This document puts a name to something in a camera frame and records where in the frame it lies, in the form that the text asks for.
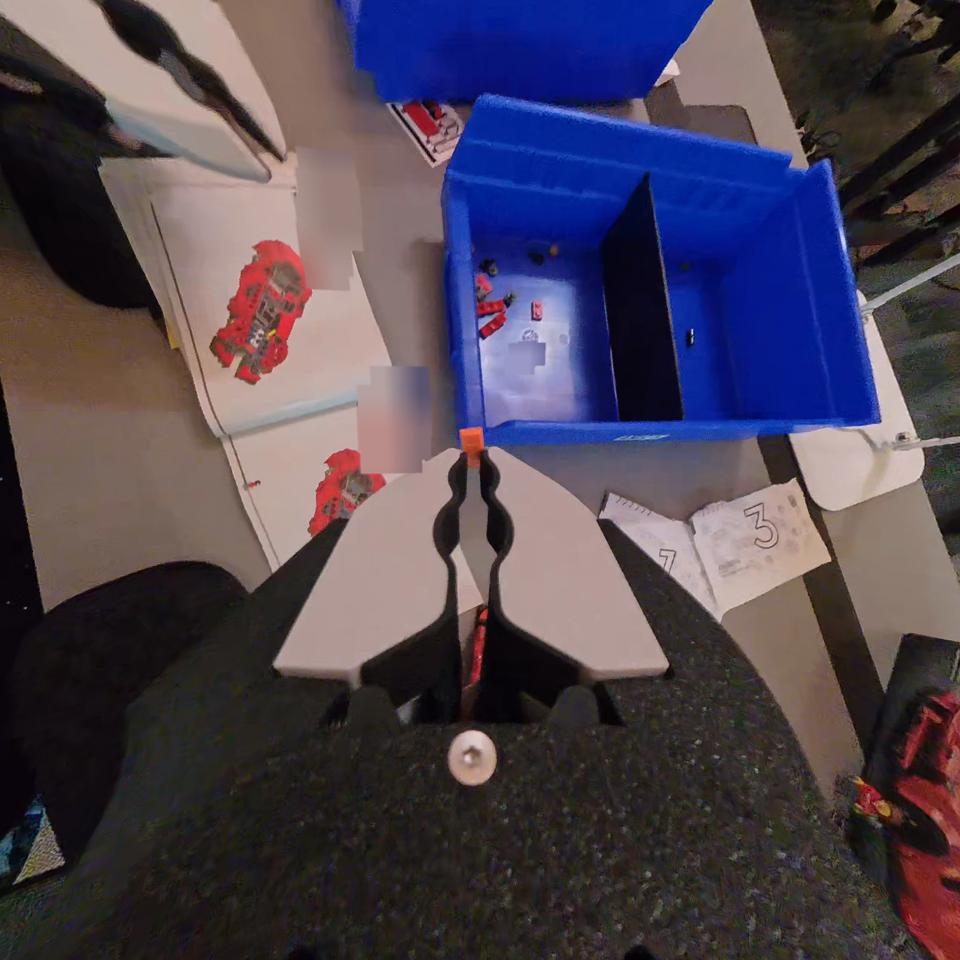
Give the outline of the black bin divider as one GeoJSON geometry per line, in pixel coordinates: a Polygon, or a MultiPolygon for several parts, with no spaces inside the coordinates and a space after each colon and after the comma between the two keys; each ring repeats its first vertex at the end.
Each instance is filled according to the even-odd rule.
{"type": "Polygon", "coordinates": [[[599,247],[618,418],[680,422],[685,406],[651,174],[599,247]]]}

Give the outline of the white flat board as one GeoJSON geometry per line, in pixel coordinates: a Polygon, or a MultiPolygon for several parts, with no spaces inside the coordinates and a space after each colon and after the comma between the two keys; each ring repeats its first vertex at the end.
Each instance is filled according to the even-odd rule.
{"type": "Polygon", "coordinates": [[[959,254],[954,253],[871,299],[857,293],[880,419],[866,426],[824,427],[788,437],[808,497],[822,510],[843,511],[913,484],[922,476],[925,450],[958,445],[957,436],[918,437],[875,321],[881,306],[958,264],[959,254]]]}

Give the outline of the red toy brick car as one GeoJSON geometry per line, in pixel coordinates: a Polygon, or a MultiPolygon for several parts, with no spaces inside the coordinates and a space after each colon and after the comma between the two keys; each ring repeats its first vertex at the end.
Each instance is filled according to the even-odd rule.
{"type": "Polygon", "coordinates": [[[486,605],[481,605],[476,609],[462,652],[461,718],[463,720],[470,719],[474,715],[483,674],[487,622],[488,608],[486,605]]]}

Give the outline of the white sticker sheet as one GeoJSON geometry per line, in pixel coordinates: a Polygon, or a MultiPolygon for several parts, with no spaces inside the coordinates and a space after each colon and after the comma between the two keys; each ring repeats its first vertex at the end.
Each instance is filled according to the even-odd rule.
{"type": "Polygon", "coordinates": [[[431,168],[450,160],[465,128],[465,121],[451,105],[414,100],[386,102],[386,108],[431,168]]]}

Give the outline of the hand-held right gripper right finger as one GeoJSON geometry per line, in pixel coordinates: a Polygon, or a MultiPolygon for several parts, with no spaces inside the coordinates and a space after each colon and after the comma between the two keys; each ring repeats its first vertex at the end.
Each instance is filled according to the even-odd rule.
{"type": "Polygon", "coordinates": [[[666,653],[591,509],[504,449],[478,462],[494,551],[479,713],[665,676],[666,653]]]}

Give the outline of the white printed paper bag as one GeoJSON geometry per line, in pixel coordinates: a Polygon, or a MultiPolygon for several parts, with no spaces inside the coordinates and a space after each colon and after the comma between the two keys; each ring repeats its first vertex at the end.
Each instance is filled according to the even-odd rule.
{"type": "Polygon", "coordinates": [[[709,504],[689,524],[720,615],[832,558],[797,479],[709,504]]]}
{"type": "Polygon", "coordinates": [[[716,621],[721,621],[722,609],[688,522],[667,518],[610,491],[604,495],[598,519],[612,522],[716,621]]]}

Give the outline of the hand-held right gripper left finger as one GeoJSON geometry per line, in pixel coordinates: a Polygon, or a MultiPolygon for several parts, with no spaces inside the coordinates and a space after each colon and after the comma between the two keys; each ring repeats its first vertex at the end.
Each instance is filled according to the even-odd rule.
{"type": "Polygon", "coordinates": [[[281,675],[383,690],[396,708],[460,686],[462,454],[390,481],[345,523],[274,661],[281,675]]]}

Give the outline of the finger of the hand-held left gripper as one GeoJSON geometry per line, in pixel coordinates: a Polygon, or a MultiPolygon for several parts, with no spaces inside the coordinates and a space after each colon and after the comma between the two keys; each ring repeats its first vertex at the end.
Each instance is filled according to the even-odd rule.
{"type": "Polygon", "coordinates": [[[102,93],[127,140],[236,179],[265,184],[272,161],[252,154],[220,118],[189,100],[128,47],[128,3],[3,1],[7,19],[102,93]]]}
{"type": "Polygon", "coordinates": [[[128,2],[127,47],[222,124],[255,162],[285,162],[277,112],[219,2],[128,2]]]}

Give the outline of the toy car instruction booklet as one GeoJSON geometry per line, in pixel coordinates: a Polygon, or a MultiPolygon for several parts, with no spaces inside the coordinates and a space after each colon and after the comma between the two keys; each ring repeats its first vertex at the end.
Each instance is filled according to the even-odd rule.
{"type": "Polygon", "coordinates": [[[391,365],[355,262],[306,288],[296,161],[262,184],[181,159],[107,159],[100,179],[276,572],[397,475],[359,465],[356,389],[391,365]]]}

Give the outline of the toy car set box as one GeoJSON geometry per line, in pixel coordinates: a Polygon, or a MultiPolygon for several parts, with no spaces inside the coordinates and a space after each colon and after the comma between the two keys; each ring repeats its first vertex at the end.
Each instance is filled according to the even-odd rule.
{"type": "Polygon", "coordinates": [[[959,647],[907,633],[875,720],[848,837],[931,958],[959,957],[959,647]]]}

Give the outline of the blue divided storage bin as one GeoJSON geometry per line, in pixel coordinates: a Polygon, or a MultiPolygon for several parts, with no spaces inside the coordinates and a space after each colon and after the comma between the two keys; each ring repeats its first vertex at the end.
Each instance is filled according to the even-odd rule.
{"type": "Polygon", "coordinates": [[[801,170],[775,150],[486,94],[441,207],[458,428],[482,427],[489,447],[737,441],[881,418],[828,162],[801,170]],[[618,417],[599,248],[645,173],[681,421],[618,417]],[[481,340],[485,258],[498,266],[485,301],[516,298],[481,340]]]}

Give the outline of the black table frame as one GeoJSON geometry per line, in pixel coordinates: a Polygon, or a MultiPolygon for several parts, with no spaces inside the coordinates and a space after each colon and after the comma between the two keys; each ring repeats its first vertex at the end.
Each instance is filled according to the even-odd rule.
{"type": "Polygon", "coordinates": [[[858,269],[958,252],[958,99],[937,109],[839,188],[858,269]]]}

